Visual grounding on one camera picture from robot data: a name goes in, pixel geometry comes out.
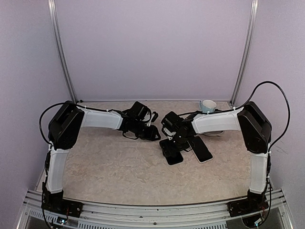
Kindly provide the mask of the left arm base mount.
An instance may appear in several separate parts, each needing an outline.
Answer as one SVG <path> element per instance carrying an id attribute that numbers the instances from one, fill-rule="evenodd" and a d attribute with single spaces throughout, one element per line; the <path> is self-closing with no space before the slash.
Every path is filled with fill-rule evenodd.
<path id="1" fill-rule="evenodd" d="M 71 216 L 79 218 L 83 208 L 83 203 L 64 199 L 63 193 L 63 191 L 53 194 L 49 191 L 47 193 L 43 193 L 41 208 L 68 217 Z"/>

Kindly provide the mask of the black phone case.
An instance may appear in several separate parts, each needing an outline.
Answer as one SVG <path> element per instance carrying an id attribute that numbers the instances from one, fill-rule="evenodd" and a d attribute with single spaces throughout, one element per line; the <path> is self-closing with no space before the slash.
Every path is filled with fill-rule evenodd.
<path id="1" fill-rule="evenodd" d="M 181 155 L 178 147 L 168 139 L 159 142 L 162 149 L 163 156 L 169 165 L 175 165 L 183 162 L 183 157 Z"/>

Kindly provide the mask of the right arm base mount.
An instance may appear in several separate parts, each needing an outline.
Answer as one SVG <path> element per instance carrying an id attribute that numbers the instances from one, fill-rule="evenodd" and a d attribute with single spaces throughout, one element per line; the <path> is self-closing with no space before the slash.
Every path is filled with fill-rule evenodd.
<path id="1" fill-rule="evenodd" d="M 230 217 L 237 217 L 245 214 L 261 211 L 269 208 L 265 196 L 247 197 L 241 200 L 230 201 L 227 203 Z"/>

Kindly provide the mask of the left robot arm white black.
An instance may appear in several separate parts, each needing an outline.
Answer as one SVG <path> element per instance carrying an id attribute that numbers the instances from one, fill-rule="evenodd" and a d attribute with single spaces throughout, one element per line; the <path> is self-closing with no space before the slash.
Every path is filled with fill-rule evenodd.
<path id="1" fill-rule="evenodd" d="M 91 108 L 72 101 L 58 105 L 60 108 L 48 125 L 46 140 L 49 151 L 45 161 L 46 180 L 43 185 L 51 193 L 47 202 L 56 212 L 62 212 L 67 207 L 66 200 L 58 193 L 63 191 L 62 179 L 67 155 L 76 144 L 81 128 L 118 130 L 122 136 L 131 132 L 135 140 L 157 141 L 161 138 L 158 128 L 153 125 L 158 114 L 140 102 L 135 102 L 124 111 Z"/>

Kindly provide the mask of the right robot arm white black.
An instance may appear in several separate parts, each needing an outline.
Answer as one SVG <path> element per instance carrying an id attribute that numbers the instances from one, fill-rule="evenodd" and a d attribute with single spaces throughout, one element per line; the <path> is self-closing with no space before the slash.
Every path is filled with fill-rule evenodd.
<path id="1" fill-rule="evenodd" d="M 261 206 L 261 195 L 267 186 L 272 132 L 271 123 L 254 102 L 226 111 L 196 111 L 186 118 L 170 112 L 162 120 L 162 132 L 167 139 L 160 141 L 159 145 L 169 165 L 181 163 L 181 152 L 188 150 L 193 151 L 197 160 L 204 163 L 211 160 L 213 155 L 199 135 L 215 131 L 242 133 L 244 145 L 251 156 L 249 197 L 244 200 L 244 208 L 253 212 Z"/>

